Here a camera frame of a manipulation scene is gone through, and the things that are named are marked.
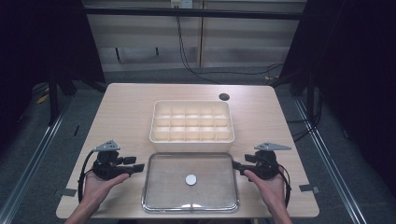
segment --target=white plastic tray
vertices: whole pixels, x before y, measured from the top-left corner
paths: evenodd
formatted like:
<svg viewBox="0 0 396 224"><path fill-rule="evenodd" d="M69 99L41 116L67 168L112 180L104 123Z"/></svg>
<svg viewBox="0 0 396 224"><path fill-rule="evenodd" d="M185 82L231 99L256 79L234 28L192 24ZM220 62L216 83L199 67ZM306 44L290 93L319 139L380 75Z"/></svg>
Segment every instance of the white plastic tray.
<svg viewBox="0 0 396 224"><path fill-rule="evenodd" d="M159 101L149 139L158 152L227 152L234 140L230 107L222 101Z"/></svg>

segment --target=clear lid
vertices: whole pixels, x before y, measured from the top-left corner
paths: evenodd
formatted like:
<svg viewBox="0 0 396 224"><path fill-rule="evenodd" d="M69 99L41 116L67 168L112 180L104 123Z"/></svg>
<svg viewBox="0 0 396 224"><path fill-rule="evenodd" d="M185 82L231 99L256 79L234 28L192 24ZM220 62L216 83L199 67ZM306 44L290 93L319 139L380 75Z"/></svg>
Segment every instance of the clear lid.
<svg viewBox="0 0 396 224"><path fill-rule="evenodd" d="M142 204L149 213L234 211L238 199L231 155L153 154Z"/></svg>

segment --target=round white object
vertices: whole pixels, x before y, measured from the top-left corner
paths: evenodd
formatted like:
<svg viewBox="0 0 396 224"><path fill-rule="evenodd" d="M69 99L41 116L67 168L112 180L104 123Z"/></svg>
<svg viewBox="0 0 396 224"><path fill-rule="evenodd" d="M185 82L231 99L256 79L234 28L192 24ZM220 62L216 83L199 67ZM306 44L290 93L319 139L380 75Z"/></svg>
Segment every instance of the round white object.
<svg viewBox="0 0 396 224"><path fill-rule="evenodd" d="M197 182L197 177L195 175L188 175L186 177L186 183L190 186L194 185Z"/></svg>

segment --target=person's right hand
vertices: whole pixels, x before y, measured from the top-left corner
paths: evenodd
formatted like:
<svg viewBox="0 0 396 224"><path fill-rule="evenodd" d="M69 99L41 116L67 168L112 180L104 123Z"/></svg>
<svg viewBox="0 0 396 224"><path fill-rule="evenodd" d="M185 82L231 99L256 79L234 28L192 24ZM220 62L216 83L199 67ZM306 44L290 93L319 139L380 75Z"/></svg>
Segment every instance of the person's right hand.
<svg viewBox="0 0 396 224"><path fill-rule="evenodd" d="M279 171L283 173L283 168L280 166ZM245 170L244 174L259 189L262 200L267 205L269 212L273 215L276 224L291 223L285 205L285 182L282 176L276 175L273 179L263 180L249 170Z"/></svg>

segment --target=black cable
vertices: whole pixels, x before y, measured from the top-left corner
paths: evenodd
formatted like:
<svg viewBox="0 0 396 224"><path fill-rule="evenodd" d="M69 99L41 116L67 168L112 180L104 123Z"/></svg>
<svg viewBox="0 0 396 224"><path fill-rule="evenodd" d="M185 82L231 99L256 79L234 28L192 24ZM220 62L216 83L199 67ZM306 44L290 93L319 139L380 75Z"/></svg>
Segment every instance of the black cable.
<svg viewBox="0 0 396 224"><path fill-rule="evenodd" d="M321 119L322 104L323 104L323 95L320 92L319 93L319 100L318 100L318 104L317 104L317 114L314 116L314 118L316 120L314 120L314 123L312 124L311 128L309 128L308 130L300 132L300 133L296 133L296 134L293 135L293 136L295 136L295 135L301 134L301 136L299 136L298 138L293 139L294 143L300 141L307 134L309 134L310 132L312 132L313 130L315 130L318 127L320 119Z"/></svg>
<svg viewBox="0 0 396 224"><path fill-rule="evenodd" d="M84 179L85 175L89 172L85 172L85 167L87 166L88 160L90 159L90 156L92 155L93 150L88 154L87 158L85 158L84 164L82 165L81 168L81 174L79 175L79 180L78 180L78 202L81 203L82 200L82 189L84 187Z"/></svg>
<svg viewBox="0 0 396 224"><path fill-rule="evenodd" d="M289 200L290 200L290 192L291 192L291 183L290 183L290 175L289 172L285 169L284 166L282 165L278 165L280 167L283 168L283 170L286 172L286 174L288 175L288 179L286 179L285 175L282 174L282 172L278 171L278 173L282 176L283 180L285 181L286 184L286 195L285 195L285 205L286 207L288 207L289 205Z"/></svg>
<svg viewBox="0 0 396 224"><path fill-rule="evenodd" d="M206 81L210 81L210 82L213 82L213 83L216 83L216 84L220 84L219 82L211 80L209 78L200 77L200 76L198 76L197 73L192 71L192 69L190 68L190 65L188 63L188 60L187 60L186 52L184 50L183 38L182 38L182 35L181 35L181 28L180 28L180 17L176 17L176 19L177 19L177 31L178 31L178 42L179 42L180 57L181 57L181 61L183 62L184 67L188 71L190 71L191 73L193 73L196 77L198 77L200 79L204 79Z"/></svg>
<svg viewBox="0 0 396 224"><path fill-rule="evenodd" d="M216 84L221 84L215 80L209 79L209 78L205 78L205 77L201 77L199 75L207 75L207 74L236 74L236 75L245 75L245 76L257 76L257 75L262 75L265 73L268 73L276 68L278 68L279 66L282 66L283 63L273 63L270 64L266 71L262 71L262 72L257 72L257 73L242 73L242 72L197 72L197 71L193 71L190 68L190 65L188 63L187 60L187 56L186 56L186 52L184 50L184 43L183 43L183 38L182 38L182 34L181 34L181 25L180 25L180 17L177 17L177 32L178 32L178 41L179 41L179 50L180 50L180 58L181 61L183 62L184 67L190 71L191 73L193 73L196 77L216 83Z"/></svg>
<svg viewBox="0 0 396 224"><path fill-rule="evenodd" d="M284 83L290 82L290 80L294 77L299 76L303 72L303 68L296 69L295 71L291 72L288 76L280 77L277 81L271 83L271 87L274 89Z"/></svg>

